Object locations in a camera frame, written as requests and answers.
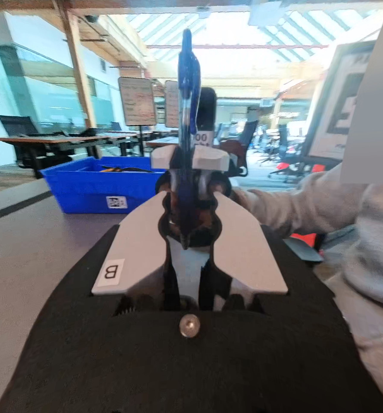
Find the blue plastic bin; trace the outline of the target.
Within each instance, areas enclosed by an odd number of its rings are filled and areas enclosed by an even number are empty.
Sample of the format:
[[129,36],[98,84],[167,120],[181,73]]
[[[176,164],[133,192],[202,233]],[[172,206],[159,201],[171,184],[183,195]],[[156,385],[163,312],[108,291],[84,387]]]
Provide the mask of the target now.
[[156,194],[164,172],[148,157],[86,157],[40,171],[66,214],[129,214]]

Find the blue grey chair seat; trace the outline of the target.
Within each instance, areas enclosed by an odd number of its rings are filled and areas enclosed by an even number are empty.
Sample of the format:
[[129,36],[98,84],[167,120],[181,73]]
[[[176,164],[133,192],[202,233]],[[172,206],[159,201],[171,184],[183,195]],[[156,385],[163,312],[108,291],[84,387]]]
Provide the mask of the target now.
[[284,239],[288,248],[302,261],[312,264],[319,264],[323,262],[322,256],[305,241],[289,237]]

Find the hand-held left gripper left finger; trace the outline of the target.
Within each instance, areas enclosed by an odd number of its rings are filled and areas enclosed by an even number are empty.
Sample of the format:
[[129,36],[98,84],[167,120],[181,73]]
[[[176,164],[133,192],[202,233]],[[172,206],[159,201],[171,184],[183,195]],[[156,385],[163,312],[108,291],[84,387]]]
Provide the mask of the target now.
[[170,193],[161,191],[135,208],[119,224],[91,294],[143,295],[162,306],[179,306],[177,277],[167,240]]

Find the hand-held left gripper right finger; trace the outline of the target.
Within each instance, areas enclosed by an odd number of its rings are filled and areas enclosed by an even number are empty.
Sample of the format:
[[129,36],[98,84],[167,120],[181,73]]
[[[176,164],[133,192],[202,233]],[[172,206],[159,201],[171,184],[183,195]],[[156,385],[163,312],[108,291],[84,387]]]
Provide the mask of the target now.
[[258,295],[287,295],[288,287],[261,224],[246,209],[214,193],[216,227],[209,260],[201,270],[199,308],[222,309],[238,295],[244,308]]

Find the whiteboard on stand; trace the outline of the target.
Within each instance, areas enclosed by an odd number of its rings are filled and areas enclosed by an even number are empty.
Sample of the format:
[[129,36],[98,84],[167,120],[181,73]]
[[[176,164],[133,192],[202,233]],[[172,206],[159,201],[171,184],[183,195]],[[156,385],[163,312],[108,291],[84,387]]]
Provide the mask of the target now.
[[118,87],[125,124],[128,127],[138,128],[139,152],[144,156],[142,127],[157,124],[152,81],[121,76],[118,78]]
[[178,128],[179,126],[179,91],[177,81],[167,80],[164,85],[165,92],[165,126]]

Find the wooden office desk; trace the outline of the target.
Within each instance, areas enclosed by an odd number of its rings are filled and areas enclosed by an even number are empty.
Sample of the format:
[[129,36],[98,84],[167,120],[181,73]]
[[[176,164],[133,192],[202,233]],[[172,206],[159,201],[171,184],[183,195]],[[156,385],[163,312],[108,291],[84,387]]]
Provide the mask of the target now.
[[100,159],[101,148],[105,146],[118,147],[121,156],[126,156],[126,145],[137,143],[141,155],[144,155],[143,141],[154,131],[140,129],[139,131],[108,131],[95,136],[12,136],[0,137],[0,142],[11,144],[24,149],[31,162],[31,170],[36,179],[42,178],[41,170],[45,169],[42,155],[38,155],[38,149],[44,147],[48,153],[68,152],[72,149],[84,148],[89,157]]

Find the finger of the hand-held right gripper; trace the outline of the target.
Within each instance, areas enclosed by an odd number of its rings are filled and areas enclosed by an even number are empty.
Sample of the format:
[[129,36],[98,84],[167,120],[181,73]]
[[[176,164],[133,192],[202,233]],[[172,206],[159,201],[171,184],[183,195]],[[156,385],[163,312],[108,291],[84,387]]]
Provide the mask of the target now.
[[179,146],[156,148],[151,154],[151,167],[165,171],[155,184],[156,194],[164,190],[175,192],[179,181]]
[[217,187],[230,196],[230,180],[227,176],[230,157],[227,152],[213,147],[196,146],[193,153],[193,174],[199,198],[209,198]]

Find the blue retractable pen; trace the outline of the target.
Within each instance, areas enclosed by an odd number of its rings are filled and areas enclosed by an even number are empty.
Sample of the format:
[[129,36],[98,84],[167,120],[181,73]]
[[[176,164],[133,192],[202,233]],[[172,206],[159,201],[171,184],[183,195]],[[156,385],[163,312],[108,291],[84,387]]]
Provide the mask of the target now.
[[192,49],[192,33],[184,29],[182,47],[178,56],[179,93],[179,147],[182,162],[178,174],[178,217],[180,243],[189,247],[191,232],[196,221],[194,206],[194,178],[192,169],[193,139],[197,133],[197,112],[201,91],[201,71]]

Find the wooden support post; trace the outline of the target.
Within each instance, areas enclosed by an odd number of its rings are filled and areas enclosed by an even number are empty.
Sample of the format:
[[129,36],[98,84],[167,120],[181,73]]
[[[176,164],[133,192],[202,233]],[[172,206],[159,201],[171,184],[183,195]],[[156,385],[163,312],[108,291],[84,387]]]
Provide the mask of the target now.
[[96,118],[90,98],[89,82],[86,75],[84,60],[80,55],[81,38],[78,27],[78,17],[71,11],[69,1],[53,1],[61,18],[66,36],[69,53],[73,65],[77,94],[83,112],[86,128],[96,128]]

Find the white ceiling projector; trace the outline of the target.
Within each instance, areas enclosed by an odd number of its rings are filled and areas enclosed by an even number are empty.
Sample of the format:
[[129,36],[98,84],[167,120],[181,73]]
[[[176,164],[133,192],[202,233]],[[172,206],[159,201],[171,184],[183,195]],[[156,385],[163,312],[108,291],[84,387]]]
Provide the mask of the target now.
[[282,1],[253,0],[248,25],[261,28],[276,25],[287,10],[282,6]]

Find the person's right hand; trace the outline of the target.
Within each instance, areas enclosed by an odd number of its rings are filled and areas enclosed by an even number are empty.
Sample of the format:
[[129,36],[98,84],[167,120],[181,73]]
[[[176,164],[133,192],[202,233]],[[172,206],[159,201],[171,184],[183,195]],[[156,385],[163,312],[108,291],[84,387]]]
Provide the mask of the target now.
[[[178,205],[177,193],[172,191],[170,182],[160,186],[159,192],[166,191],[170,193],[170,213],[169,213],[169,232],[168,235],[180,242],[180,211]],[[215,192],[220,192],[225,195],[231,195],[231,185],[228,178],[223,175],[212,178],[209,182],[207,191],[211,196]],[[214,224],[212,220],[211,206],[206,201],[201,201],[201,208],[195,208],[192,213],[189,245],[204,246],[208,245],[214,236]]]

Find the brown padded chair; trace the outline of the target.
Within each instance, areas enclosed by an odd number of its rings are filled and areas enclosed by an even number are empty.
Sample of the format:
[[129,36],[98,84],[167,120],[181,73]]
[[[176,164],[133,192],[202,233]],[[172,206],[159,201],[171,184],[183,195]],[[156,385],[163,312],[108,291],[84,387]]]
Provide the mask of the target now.
[[247,146],[242,145],[237,139],[227,139],[220,142],[219,149],[227,152],[230,157],[229,169],[225,175],[229,178],[247,177]]

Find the black mesh office chair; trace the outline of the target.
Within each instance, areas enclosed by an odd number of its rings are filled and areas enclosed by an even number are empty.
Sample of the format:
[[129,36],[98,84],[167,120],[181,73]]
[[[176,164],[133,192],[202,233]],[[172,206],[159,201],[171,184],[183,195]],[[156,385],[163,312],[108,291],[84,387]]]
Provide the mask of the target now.
[[241,134],[239,135],[238,141],[241,146],[247,148],[256,132],[258,120],[255,121],[246,121],[245,126]]

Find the person's grey hoodie torso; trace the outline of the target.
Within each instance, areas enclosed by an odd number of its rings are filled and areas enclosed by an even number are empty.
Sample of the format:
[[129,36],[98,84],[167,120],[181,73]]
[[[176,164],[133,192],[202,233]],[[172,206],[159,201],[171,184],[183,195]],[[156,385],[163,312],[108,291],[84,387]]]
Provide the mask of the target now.
[[344,252],[341,274],[328,286],[383,393],[383,185],[352,185],[331,212],[339,219],[333,228],[354,224],[358,238]]

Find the framed black white marker poster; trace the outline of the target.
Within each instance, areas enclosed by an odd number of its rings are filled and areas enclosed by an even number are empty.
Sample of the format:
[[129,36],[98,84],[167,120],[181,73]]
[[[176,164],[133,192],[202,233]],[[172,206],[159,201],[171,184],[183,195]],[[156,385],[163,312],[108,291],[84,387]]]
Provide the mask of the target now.
[[302,147],[302,161],[332,168],[343,160],[349,130],[376,40],[338,45]]

